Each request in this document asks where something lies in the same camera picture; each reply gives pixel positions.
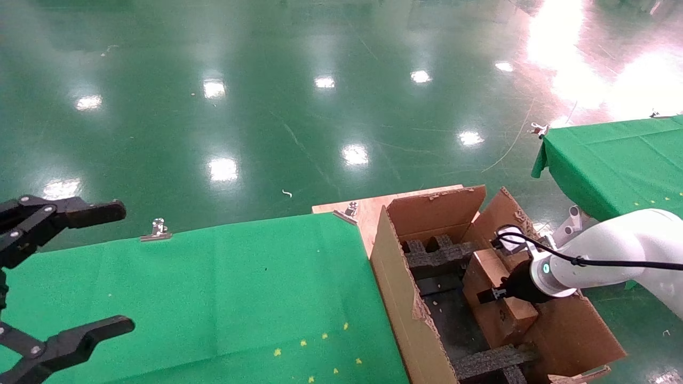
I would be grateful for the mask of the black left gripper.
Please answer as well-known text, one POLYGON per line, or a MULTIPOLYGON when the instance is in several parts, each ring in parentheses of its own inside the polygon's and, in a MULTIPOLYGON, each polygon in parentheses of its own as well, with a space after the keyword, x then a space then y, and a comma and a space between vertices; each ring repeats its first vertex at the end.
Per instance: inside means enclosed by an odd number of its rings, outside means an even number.
MULTIPOLYGON (((120 221, 126 206, 120 200, 102 204, 87 203, 80 197, 47 200, 24 195, 1 204, 1 266, 15 268, 58 236, 64 229, 80 229, 120 221)), ((7 304, 6 274, 0 270, 0 311, 7 304)), ((1 375, 2 383, 42 383, 52 374, 87 362, 96 346, 132 332, 134 321, 113 316, 87 325, 76 326, 38 340, 2 322, 2 347, 21 358, 1 375)))

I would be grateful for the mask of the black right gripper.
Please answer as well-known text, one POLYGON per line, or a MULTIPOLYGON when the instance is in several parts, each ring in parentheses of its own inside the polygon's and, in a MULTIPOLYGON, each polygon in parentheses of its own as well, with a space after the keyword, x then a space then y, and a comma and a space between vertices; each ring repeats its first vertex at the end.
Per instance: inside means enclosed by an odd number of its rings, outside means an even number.
POLYGON ((540 290, 531 276, 531 260, 517 264, 507 277, 502 277, 502 287, 492 287, 476 294, 479 303, 492 303, 505 298, 540 303, 540 290))

